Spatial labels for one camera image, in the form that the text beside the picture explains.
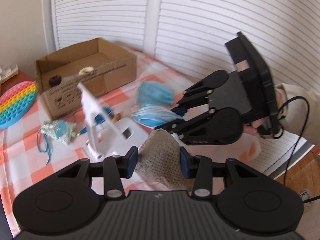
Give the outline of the person's right hand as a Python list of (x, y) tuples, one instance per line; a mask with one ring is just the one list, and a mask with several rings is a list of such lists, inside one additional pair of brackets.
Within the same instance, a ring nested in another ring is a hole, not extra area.
[(257, 135), (258, 134), (257, 128), (261, 126), (265, 121), (266, 121), (266, 118), (263, 118), (263, 119), (253, 121), (249, 125), (244, 125), (243, 133), (250, 134), (253, 136)]

